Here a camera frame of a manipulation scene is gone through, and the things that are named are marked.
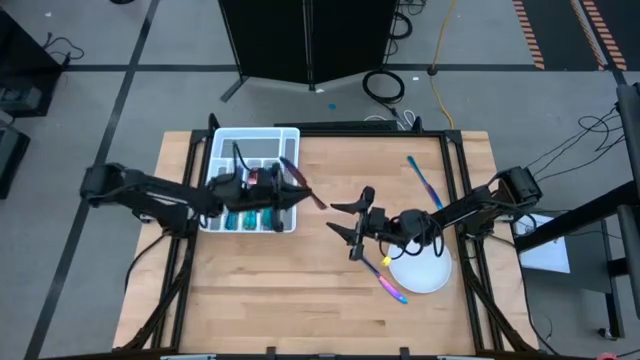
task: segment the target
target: electrical wire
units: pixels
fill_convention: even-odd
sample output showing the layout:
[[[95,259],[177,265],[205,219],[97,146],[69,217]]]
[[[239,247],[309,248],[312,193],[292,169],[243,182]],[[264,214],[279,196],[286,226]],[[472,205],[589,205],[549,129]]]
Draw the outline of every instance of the electrical wire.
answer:
[[[596,124],[594,124],[594,125],[597,125],[600,121],[601,121],[601,122],[603,122],[603,123],[606,123],[607,121],[614,119],[614,117],[609,118],[609,115],[611,115],[611,114],[613,113],[613,111],[615,111],[615,109],[616,109],[615,107],[614,107],[614,108],[612,108],[612,109],[609,111],[609,113],[607,113],[606,115],[604,115],[604,116],[603,116],[603,117],[601,117],[601,118],[596,118],[596,117],[594,117],[594,116],[592,116],[592,115],[582,116],[581,118],[579,118],[579,119],[578,119],[578,124],[582,127],[582,125],[581,125],[581,120],[582,120],[583,118],[585,118],[585,119],[586,119],[586,118],[595,118],[595,119],[599,120],[599,121],[598,121],[598,122],[596,122]],[[556,150],[560,149],[560,148],[561,148],[561,147],[563,147],[566,143],[568,143],[569,141],[571,141],[571,140],[575,139],[576,137],[578,137],[578,136],[580,136],[580,135],[584,134],[586,131],[589,131],[589,130],[588,130],[588,129],[585,129],[585,130],[582,130],[582,131],[578,131],[578,132],[577,132],[576,134],[574,134],[573,136],[571,136],[571,137],[569,137],[568,139],[564,140],[560,145],[558,145],[558,146],[554,147],[553,149],[551,149],[551,150],[547,151],[546,153],[544,153],[544,154],[540,155],[540,157],[538,157],[536,160],[534,160],[534,161],[532,161],[531,163],[529,163],[527,166],[525,166],[525,168],[531,167],[533,164],[535,164],[535,163],[537,163],[538,161],[542,160],[545,156],[547,156],[547,155],[549,155],[549,154],[553,153],[554,151],[556,151]]]
[[[455,122],[453,121],[453,116],[449,114],[449,111],[447,111],[447,108],[444,106],[444,103],[440,98],[440,93],[438,93],[436,86],[433,84],[433,76],[429,77],[429,82],[431,83],[431,90],[433,90],[433,93],[436,96],[436,100],[438,100],[438,105],[440,105],[440,110],[444,113],[444,115],[447,117],[447,120],[449,121],[449,127],[451,129],[455,129],[456,125],[455,125]]]
[[[400,3],[400,9],[401,9],[400,11],[402,11],[403,8],[406,8],[409,15],[415,16],[422,13],[426,5],[427,5],[427,0],[418,0],[417,4],[414,2],[414,0],[405,0],[404,2]]]
[[[149,246],[147,246],[146,248],[144,248],[144,250],[142,250],[140,252],[140,254],[138,254],[133,261],[131,262],[131,265],[129,265],[129,269],[127,269],[127,275],[124,278],[124,291],[127,291],[127,286],[129,286],[129,277],[131,276],[131,271],[133,270],[133,267],[136,265],[136,263],[138,262],[138,260],[140,260],[140,258],[146,254],[149,250],[151,250],[154,246],[158,245],[160,243],[160,241],[162,241],[162,239],[164,239],[167,236],[167,232],[163,232],[162,235],[160,235],[160,237],[158,237],[157,239],[155,239],[151,244],[149,244]]]
[[[496,201],[496,200],[485,200],[485,201],[481,201],[481,203],[485,203],[485,204],[493,204],[493,205],[497,205],[497,206],[502,206],[505,207],[507,209],[513,210],[517,213],[519,213],[522,216],[526,216],[531,220],[531,224],[533,225],[533,228],[531,229],[531,231],[535,231],[538,228],[538,222],[536,221],[536,218],[534,218],[530,213],[522,210],[521,208],[512,205],[512,204],[508,204],[508,203],[504,203],[501,201]]]
[[[520,268],[520,276],[522,277],[522,264],[520,263],[520,260],[518,260],[518,267]],[[531,307],[529,306],[529,294],[527,292],[527,284],[524,281],[524,277],[522,277],[522,288],[524,289],[524,303],[527,305],[527,313],[531,314]],[[540,342],[544,344],[544,346],[546,346],[547,349],[549,349],[549,351],[551,351],[554,355],[561,356],[560,353],[558,353],[551,345],[549,345],[547,340],[543,339],[542,336],[540,336],[538,329],[536,329],[535,325],[533,324],[532,317],[527,317],[529,318],[529,325],[531,325],[531,329],[536,334],[538,340],[540,340]]]
[[[610,130],[610,129],[609,129],[609,126],[608,126],[608,125],[606,124],[606,122],[604,122],[603,120],[604,120],[606,117],[608,117],[609,115],[611,115],[611,113],[613,112],[613,110],[615,110],[615,108],[613,108],[613,109],[612,109],[612,110],[611,110],[607,115],[605,115],[605,116],[603,116],[603,117],[601,117],[601,118],[595,118],[595,117],[593,117],[593,116],[588,115],[588,116],[583,116],[583,117],[581,117],[580,119],[578,119],[578,124],[579,124],[581,127],[583,127],[583,125],[582,125],[581,121],[582,121],[582,120],[584,120],[584,119],[587,119],[587,118],[595,118],[597,121],[596,121],[596,123],[595,123],[595,124],[593,124],[593,125],[589,126],[588,128],[585,128],[585,130],[583,130],[582,132],[580,132],[580,133],[577,135],[577,139],[575,139],[575,141],[574,141],[574,142],[572,142],[571,144],[569,144],[569,146],[567,146],[567,147],[565,147],[564,149],[562,149],[562,151],[560,151],[560,153],[558,153],[556,156],[554,156],[554,157],[553,157],[553,158],[552,158],[552,159],[551,159],[551,160],[550,160],[550,161],[549,161],[545,166],[543,166],[541,169],[539,169],[538,171],[536,171],[536,172],[533,174],[533,176],[535,177],[535,176],[536,176],[536,175],[538,175],[540,172],[544,171],[544,170],[545,170],[547,167],[549,167],[549,165],[551,165],[551,164],[552,164],[556,159],[558,159],[560,156],[562,156],[562,154],[564,154],[564,152],[565,152],[565,151],[569,150],[572,146],[574,146],[575,144],[577,144],[577,143],[578,143],[578,142],[579,142],[583,137],[585,137],[588,133],[592,132],[592,130],[593,130],[595,127],[598,127],[598,126],[600,126],[600,125],[604,125],[604,127],[606,128],[606,130],[604,131],[604,132],[606,133],[606,135],[605,135],[604,140],[602,141],[602,143],[600,143],[600,145],[599,145],[599,146],[596,148],[596,150],[594,150],[594,151],[595,151],[595,152],[598,152],[598,151],[602,150],[602,149],[603,149],[604,144],[605,144],[605,143],[607,142],[607,140],[609,139],[609,133],[612,131],[612,130]],[[608,120],[611,120],[611,119],[614,119],[615,117],[617,117],[617,116],[611,117],[611,118],[607,119],[607,121],[608,121]]]
[[[416,121],[416,114],[411,110],[405,110],[405,111],[402,112],[402,116],[404,117],[404,121],[411,128],[413,126],[413,123]],[[384,116],[380,116],[380,115],[369,115],[366,118],[364,118],[364,121],[369,121],[369,120],[374,120],[374,119],[382,120],[382,121],[389,121],[389,119],[386,119]],[[406,130],[404,125],[400,122],[400,118],[396,119],[396,122],[398,123],[398,125],[400,126],[400,128],[402,130]]]
[[[58,36],[55,39],[51,39],[53,37],[53,34],[51,32],[47,33],[47,41],[44,43],[44,45],[42,45],[43,49],[47,49],[50,48],[53,44],[55,44],[56,42],[62,40],[62,41],[66,41],[69,46],[71,46],[74,50],[77,50],[80,52],[79,55],[77,56],[71,56],[70,52],[67,52],[66,54],[60,51],[52,51],[49,53],[49,55],[54,55],[54,54],[60,54],[62,56],[64,56],[65,58],[69,58],[70,60],[80,60],[84,57],[84,50],[82,50],[80,47],[73,45],[73,43],[71,42],[71,40],[69,40],[68,38],[64,37],[64,36]]]
[[[393,95],[393,96],[379,96],[374,94],[369,88],[369,79],[371,79],[371,77],[374,75],[386,75],[392,78],[398,83],[398,85],[400,86],[400,90],[396,95]],[[389,110],[391,115],[393,115],[396,118],[399,117],[398,111],[393,107],[393,105],[402,101],[402,98],[404,97],[405,87],[404,87],[404,82],[398,75],[384,69],[373,70],[367,73],[362,79],[362,89],[375,102],[377,102],[378,104],[384,106],[387,110]]]
[[[398,43],[394,39],[389,39],[389,52],[384,54],[384,56],[389,57],[397,53],[398,53]]]
[[[407,24],[407,30],[402,34],[391,33],[391,35],[389,35],[389,39],[391,39],[391,40],[402,40],[402,39],[406,39],[409,36],[411,36],[411,34],[413,33],[413,24],[411,24],[411,20],[409,20],[407,15],[396,11],[394,16],[396,18],[396,21],[398,21],[398,19],[400,19],[405,24]]]
[[[550,174],[550,175],[544,176],[544,177],[542,177],[542,178],[538,179],[538,180],[537,180],[537,182],[538,182],[538,183],[540,183],[540,182],[542,182],[542,181],[544,181],[544,180],[546,180],[546,179],[548,179],[548,178],[552,178],[552,177],[554,177],[554,176],[558,176],[558,175],[566,174],[566,173],[568,173],[568,172],[571,172],[571,171],[574,171],[574,170],[578,170],[578,169],[581,169],[581,168],[583,168],[583,167],[585,167],[585,166],[591,165],[591,164],[593,164],[594,162],[598,161],[598,159],[600,159],[601,157],[603,157],[607,152],[609,152],[609,150],[613,149],[613,147],[614,147],[615,145],[617,145],[617,144],[621,143],[622,141],[624,141],[624,135],[621,135],[621,136],[618,138],[618,140],[616,140],[613,144],[611,144],[611,145],[609,145],[608,147],[606,147],[606,148],[605,148],[606,150],[602,151],[602,152],[600,153],[600,155],[598,155],[595,159],[593,159],[593,160],[591,160],[591,161],[588,161],[588,162],[586,162],[586,163],[584,163],[584,164],[582,164],[582,165],[574,166],[574,167],[572,167],[572,168],[570,168],[570,169],[563,170],[563,171],[560,171],[560,172],[557,172],[557,173],[553,173],[553,174]]]
[[[440,110],[444,113],[444,115],[447,117],[447,120],[449,121],[449,127],[451,129],[455,129],[455,121],[453,120],[453,116],[451,116],[451,114],[449,113],[449,111],[447,111],[447,108],[444,106],[444,103],[442,102],[442,98],[440,97],[440,93],[438,92],[438,90],[436,89],[435,84],[433,83],[433,76],[435,76],[435,74],[437,73],[437,62],[438,62],[438,56],[440,55],[440,48],[442,47],[442,39],[444,38],[444,31],[447,28],[447,24],[449,23],[449,18],[451,17],[451,14],[453,13],[453,9],[456,7],[456,2],[457,0],[451,0],[451,5],[449,6],[449,11],[447,12],[447,15],[444,17],[444,20],[442,21],[442,26],[440,27],[440,34],[438,35],[438,43],[436,45],[436,53],[433,56],[433,62],[431,63],[431,68],[429,69],[428,73],[429,73],[429,82],[431,83],[431,90],[433,90],[433,94],[436,96],[436,100],[438,101],[438,105],[440,106]]]
[[[0,129],[8,129],[10,127],[13,126],[13,124],[15,124],[16,122],[16,118],[13,117],[13,119],[11,119],[11,121],[9,121],[8,123],[4,123],[2,127],[0,127]]]
[[[394,222],[397,222],[399,219],[400,217],[395,216],[391,218],[389,221],[394,223]],[[398,248],[400,248],[400,250],[402,250],[402,252],[400,252],[399,255],[392,257],[391,258],[392,261],[399,259],[404,254],[407,254],[409,256],[418,256],[422,253],[422,250],[424,250],[425,246],[427,246],[426,226],[429,225],[429,221],[433,222],[433,224],[435,225],[433,229],[433,233],[430,236],[430,238],[433,239],[433,254],[435,255],[435,257],[442,256],[442,254],[444,253],[444,235],[443,235],[442,226],[440,226],[440,224],[431,220],[430,218],[427,218],[426,221],[427,223],[425,223],[424,217],[420,218],[420,242],[416,242],[418,245],[420,245],[420,248],[415,253],[412,253],[409,250],[407,250],[406,246],[400,246],[398,244],[395,244]],[[439,248],[440,250],[438,250],[438,247],[436,246],[436,239],[438,237],[440,237],[440,248]],[[388,253],[385,253],[382,250],[382,241],[380,240],[378,241],[378,250],[380,250],[380,255],[382,255],[382,257],[386,258],[388,256]]]
[[[629,352],[622,353],[622,354],[620,354],[620,355],[616,355],[616,357],[621,358],[621,357],[623,357],[623,356],[633,355],[633,354],[635,354],[635,353],[637,353],[637,352],[640,352],[640,349],[631,350],[631,351],[629,351]]]

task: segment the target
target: blue utensil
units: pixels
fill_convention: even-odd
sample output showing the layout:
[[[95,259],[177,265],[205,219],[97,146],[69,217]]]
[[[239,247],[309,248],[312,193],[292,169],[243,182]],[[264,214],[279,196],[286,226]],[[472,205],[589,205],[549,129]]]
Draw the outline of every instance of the blue utensil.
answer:
[[[407,156],[407,160],[409,160],[409,165],[411,165],[411,167],[416,172],[416,174],[418,174],[420,181],[422,181],[422,185],[424,185],[424,188],[427,189],[429,196],[431,196],[431,200],[433,200],[433,202],[436,203],[436,207],[438,207],[438,210],[442,209],[443,208],[442,202],[440,202],[440,198],[438,197],[438,194],[436,194],[436,191],[433,189],[431,185],[429,185],[429,183],[427,182],[427,179],[425,179],[424,176],[422,175],[422,172],[418,168],[418,164],[416,164],[416,161],[413,159],[413,156],[411,155]]]

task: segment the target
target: black cable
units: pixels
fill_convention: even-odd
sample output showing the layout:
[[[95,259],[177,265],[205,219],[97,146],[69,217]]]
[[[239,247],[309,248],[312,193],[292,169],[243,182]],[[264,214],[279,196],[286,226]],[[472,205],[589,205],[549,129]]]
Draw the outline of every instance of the black cable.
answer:
[[[424,7],[426,5],[427,0],[418,0],[417,4],[414,2],[414,0],[406,0],[405,2],[400,3],[400,8],[402,9],[402,7],[406,7],[409,15],[415,16],[420,14],[424,10]]]
[[[518,267],[520,268],[520,276],[522,277],[522,264],[520,264],[519,258],[518,258]],[[527,313],[531,314],[531,307],[529,306],[529,294],[527,292],[527,284],[524,281],[524,277],[522,277],[522,288],[524,289],[524,303],[527,305]],[[547,343],[545,339],[542,338],[542,336],[540,336],[538,329],[536,329],[535,325],[533,325],[532,317],[531,316],[527,316],[527,317],[529,318],[529,325],[531,325],[531,329],[533,329],[533,332],[536,334],[536,337],[538,338],[538,340],[540,340],[540,342],[544,344],[544,346],[546,346],[547,349],[549,349],[549,351],[551,351],[554,355],[561,356],[560,353],[558,353],[553,347],[551,347],[551,345],[549,345],[549,343]]]
[[[402,40],[402,39],[406,39],[409,36],[411,36],[411,34],[413,33],[413,24],[411,24],[411,20],[409,20],[407,15],[396,11],[394,16],[396,17],[396,21],[398,21],[398,19],[400,19],[400,20],[404,21],[405,24],[407,24],[407,30],[402,34],[391,33],[391,35],[389,35],[389,39],[391,39],[391,40]]]
[[[242,158],[242,154],[240,154],[240,148],[238,147],[238,143],[236,143],[235,141],[233,142],[233,156],[235,159],[235,156],[238,156],[238,159],[240,159],[240,163],[242,164],[242,166],[247,170],[247,171],[251,171],[251,169],[247,166],[247,164],[244,162],[244,159]]]
[[[405,253],[405,248],[404,247],[399,247],[400,250],[402,250],[402,252],[400,253],[400,255],[394,256],[391,258],[391,260],[397,260],[400,259],[400,257],[402,255],[404,255]],[[382,241],[378,241],[378,250],[380,250],[380,255],[382,255],[383,258],[386,258],[388,256],[388,253],[385,253],[384,250],[382,250]]]
[[[520,224],[522,224],[524,226],[528,226],[527,224],[523,223],[520,220],[518,220],[518,223],[520,223]],[[595,233],[602,234],[602,235],[607,235],[608,237],[612,237],[612,238],[615,238],[615,239],[622,239],[621,236],[613,235],[613,234],[606,233],[606,232],[600,231],[600,230],[589,230],[589,231],[585,231],[585,232],[581,232],[581,233],[566,234],[566,235],[563,235],[563,236],[581,236],[581,235],[595,234]]]
[[[374,75],[386,75],[395,80],[398,85],[400,85],[400,91],[398,91],[398,94],[394,96],[378,96],[371,92],[371,90],[369,89],[369,79]],[[387,110],[389,110],[389,112],[393,116],[395,116],[396,118],[399,117],[396,109],[393,106],[390,106],[399,103],[404,97],[404,82],[402,82],[402,79],[398,75],[384,69],[373,70],[367,73],[367,75],[364,76],[364,79],[362,79],[362,89],[367,95],[369,95],[370,98],[375,100],[378,104],[387,108]]]
[[[12,127],[15,122],[16,122],[16,118],[14,117],[13,119],[11,119],[11,121],[9,121],[8,123],[4,124],[4,126],[2,126],[0,129],[8,129],[8,128]]]
[[[609,115],[611,115],[611,114],[613,113],[613,111],[615,111],[615,109],[616,109],[615,107],[614,107],[614,108],[612,108],[612,109],[611,109],[611,111],[609,111],[609,113],[608,113],[608,114],[606,114],[606,115],[605,115],[605,116],[603,116],[602,118],[596,118],[596,119],[600,120],[600,119],[607,118]],[[583,116],[583,117],[581,117],[580,119],[582,119],[582,118],[593,118],[593,117],[594,117],[594,116],[592,116],[592,115],[587,115],[587,116]],[[551,149],[551,150],[547,151],[546,153],[542,154],[539,158],[537,158],[537,159],[536,159],[536,160],[534,160],[533,162],[529,163],[527,166],[525,166],[525,168],[528,168],[528,167],[530,167],[531,165],[533,165],[533,164],[537,163],[538,161],[542,160],[542,158],[544,158],[545,156],[547,156],[547,155],[551,154],[552,152],[554,152],[554,151],[558,150],[559,148],[561,148],[562,146],[564,146],[564,144],[566,144],[566,143],[568,143],[569,141],[571,141],[571,140],[575,139],[577,136],[582,135],[583,133],[585,133],[585,131],[587,131],[587,130],[581,130],[581,131],[579,131],[577,134],[575,134],[575,135],[573,135],[573,136],[569,137],[568,139],[566,139],[565,141],[563,141],[560,145],[558,145],[558,146],[556,146],[555,148],[553,148],[553,149]]]
[[[140,254],[138,254],[138,256],[136,256],[133,259],[133,262],[131,262],[131,265],[129,265],[129,269],[127,270],[127,275],[124,278],[124,291],[127,291],[127,286],[129,286],[129,276],[131,276],[131,271],[133,270],[133,267],[136,265],[136,263],[138,262],[138,260],[140,260],[140,258],[142,257],[142,255],[144,255],[145,253],[147,253],[149,250],[151,250],[154,246],[158,245],[158,243],[160,243],[160,241],[162,239],[164,239],[167,236],[167,233],[163,232],[162,235],[160,235],[160,237],[158,237],[156,240],[154,240],[151,244],[149,244],[149,246],[147,246],[144,250],[142,250],[140,252]]]
[[[602,151],[602,152],[600,153],[600,155],[598,155],[595,159],[593,159],[593,160],[591,160],[591,161],[588,161],[588,162],[586,162],[586,163],[584,163],[584,164],[582,164],[582,165],[574,166],[574,167],[572,167],[572,168],[570,168],[570,169],[563,170],[563,171],[560,171],[560,172],[557,172],[557,173],[553,173],[553,174],[550,174],[550,175],[544,176],[544,177],[542,177],[542,178],[538,179],[538,180],[537,180],[537,182],[538,182],[538,183],[540,183],[541,181],[546,180],[546,179],[548,179],[548,178],[551,178],[551,177],[554,177],[554,176],[558,176],[558,175],[562,175],[562,174],[566,174],[566,173],[568,173],[568,172],[571,172],[571,171],[574,171],[574,170],[581,169],[581,168],[583,168],[583,167],[585,167],[585,166],[587,166],[587,165],[591,165],[591,164],[593,164],[594,162],[598,161],[598,159],[600,159],[601,157],[603,157],[607,152],[609,152],[609,150],[613,149],[613,147],[614,147],[615,145],[617,145],[617,144],[621,143],[622,141],[624,141],[624,135],[621,135],[621,136],[618,138],[618,140],[616,140],[613,144],[611,144],[611,145],[607,146],[606,148],[604,148],[605,150],[604,150],[604,151]]]
[[[545,341],[549,341],[551,340],[551,336],[553,335],[553,321],[551,321],[551,318],[548,317],[547,314],[542,313],[542,315],[544,315],[544,317],[547,318],[547,321],[549,321],[549,333],[544,338]]]
[[[596,148],[596,152],[602,150],[602,147],[604,146],[604,144],[607,142],[607,140],[609,139],[609,133],[611,132],[611,130],[609,129],[609,126],[607,125],[606,122],[604,122],[604,118],[608,117],[609,115],[611,115],[611,113],[613,112],[612,109],[607,115],[601,117],[601,118],[595,118],[597,121],[595,122],[595,124],[589,126],[588,128],[586,128],[585,130],[582,131],[582,133],[578,136],[578,138],[571,144],[569,144],[569,146],[567,146],[566,148],[562,149],[562,151],[560,151],[560,153],[558,153],[556,156],[554,156],[548,163],[547,165],[543,166],[540,170],[536,171],[533,176],[535,177],[536,175],[538,175],[540,172],[542,172],[543,170],[545,170],[546,168],[549,167],[549,165],[551,165],[557,158],[559,158],[560,156],[562,156],[562,154],[564,154],[565,151],[569,150],[573,145],[577,144],[583,137],[585,137],[588,133],[590,133],[592,131],[593,128],[598,127],[600,125],[604,125],[604,127],[606,128],[605,130],[605,137],[604,140],[602,141],[602,143],[600,144],[600,146],[598,146]],[[578,124],[580,124],[580,121],[582,119],[586,119],[586,118],[594,118],[593,116],[583,116],[580,119],[578,119]]]
[[[71,40],[69,40],[68,38],[64,37],[64,36],[58,36],[57,38],[51,40],[51,38],[53,37],[53,34],[51,32],[47,33],[47,41],[44,43],[44,45],[42,45],[43,49],[47,49],[49,47],[51,47],[53,44],[55,44],[56,42],[62,40],[62,41],[66,41],[69,46],[71,46],[74,50],[77,50],[80,52],[80,55],[78,56],[71,56],[71,53],[62,53],[60,51],[52,51],[49,53],[49,55],[53,55],[53,54],[61,54],[64,57],[68,57],[70,60],[80,60],[84,57],[84,50],[82,50],[81,48],[73,45],[73,43],[71,42]]]
[[[536,218],[534,218],[530,213],[520,209],[519,207],[512,205],[512,204],[508,204],[508,203],[504,203],[501,201],[496,201],[496,200],[486,200],[486,201],[481,201],[482,203],[485,204],[493,204],[493,205],[497,205],[497,206],[502,206],[505,207],[507,209],[511,209],[516,211],[517,213],[519,213],[522,216],[526,216],[531,220],[531,224],[533,225],[533,230],[531,231],[535,231],[538,228],[538,222],[536,221]]]
[[[622,353],[622,354],[620,354],[620,355],[616,355],[616,357],[621,358],[621,357],[623,357],[623,356],[633,355],[633,354],[635,354],[635,353],[637,353],[637,352],[640,352],[640,349],[631,350],[631,351],[629,351],[629,352]]]
[[[387,56],[387,57],[393,56],[397,53],[398,53],[398,43],[393,39],[389,39],[389,52],[384,54],[384,56]]]

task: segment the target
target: black metal frame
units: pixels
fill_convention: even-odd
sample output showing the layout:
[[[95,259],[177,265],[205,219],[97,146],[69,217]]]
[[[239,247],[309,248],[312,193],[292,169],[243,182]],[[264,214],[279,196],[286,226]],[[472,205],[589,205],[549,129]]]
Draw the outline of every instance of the black metal frame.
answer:
[[[431,138],[438,139],[440,142],[440,149],[442,151],[442,161],[445,170],[445,177],[447,181],[448,194],[450,201],[457,199],[457,189],[454,180],[453,166],[451,162],[451,155],[449,150],[449,144],[453,144],[457,161],[460,168],[460,174],[462,177],[462,185],[464,193],[469,193],[471,190],[471,181],[467,168],[466,157],[464,153],[464,147],[462,142],[462,135],[459,130],[444,130],[444,131],[424,131],[422,130],[421,121],[416,121],[417,124],[413,126],[411,131],[398,131],[398,130],[372,130],[372,129],[301,129],[300,134],[302,137],[406,137],[406,138]],[[212,129],[209,130],[194,130],[191,134],[191,140],[189,144],[189,151],[187,155],[187,163],[185,166],[185,172],[183,176],[183,183],[189,183],[191,181],[191,174],[195,167],[196,150],[199,144],[204,140],[205,151],[202,164],[200,165],[200,178],[199,184],[203,184],[206,181],[206,174],[208,168],[208,159],[211,154],[211,146],[215,129],[219,128],[219,124],[215,124]],[[467,252],[467,239],[462,236],[459,229],[456,231],[456,240],[458,247],[458,255],[460,259],[469,258]],[[151,349],[142,350],[141,347],[151,336],[151,333],[144,339],[139,339],[139,348],[137,349],[116,349],[113,353],[105,354],[88,354],[74,357],[67,357],[73,360],[90,360],[90,359],[129,359],[136,358],[136,354],[140,358],[159,359],[161,355],[177,355],[179,354],[180,338],[182,335],[182,326],[184,323],[184,316],[186,312],[186,300],[189,290],[189,277],[191,275],[191,268],[193,266],[193,254],[197,240],[197,235],[193,235],[187,239],[187,249],[185,255],[185,262],[183,267],[188,269],[186,272],[186,281],[182,282],[180,291],[178,292],[178,303],[176,307],[176,314],[173,324],[173,331],[171,334],[171,341],[169,347],[162,347],[162,335],[165,326],[164,313],[160,315],[160,321],[157,322],[155,329],[153,329],[153,338],[151,340]],[[162,286],[161,298],[169,294],[169,288],[173,284],[174,268],[176,265],[176,259],[178,257],[180,249],[180,240],[172,239],[170,251],[167,258],[167,266],[165,268],[165,275]],[[467,301],[467,310],[469,315],[469,322],[471,326],[471,333],[473,336],[474,350],[477,357],[492,357],[494,359],[582,359],[577,357],[565,357],[565,356],[551,356],[533,352],[532,347],[522,341],[517,332],[511,328],[508,321],[500,310],[493,304],[493,296],[491,295],[490,280],[487,270],[486,258],[481,246],[476,246],[476,261],[478,264],[478,271],[480,278],[475,276],[473,268],[468,261],[461,261],[461,272],[465,281],[465,297]],[[480,327],[480,318],[478,314],[476,296],[487,307],[489,316],[489,324],[491,327],[491,335],[493,340],[493,349],[485,349],[483,342],[482,329]],[[162,300],[163,303],[169,304],[175,297],[170,296]],[[504,351],[502,347],[501,334],[510,340],[512,346],[516,352]],[[215,359],[437,359],[435,355],[410,355],[408,348],[400,348],[399,355],[337,355],[337,354],[290,354],[290,355],[276,355],[275,347],[268,347],[264,354],[215,354]]]

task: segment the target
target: metal stand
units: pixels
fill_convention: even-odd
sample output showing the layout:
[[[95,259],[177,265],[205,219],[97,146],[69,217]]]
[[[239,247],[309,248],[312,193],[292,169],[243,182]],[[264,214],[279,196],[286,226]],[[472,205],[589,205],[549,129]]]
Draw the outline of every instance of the metal stand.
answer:
[[[640,87],[620,86],[618,111],[626,137],[634,180],[618,186],[588,203],[545,223],[531,234],[516,239],[516,250],[526,251],[579,229],[580,237],[567,238],[570,274],[526,270],[543,281],[601,292],[605,295],[609,327],[600,335],[609,340],[624,337],[622,313],[615,279],[630,275],[636,314],[640,317]],[[604,219],[617,214],[626,257],[613,260]]]

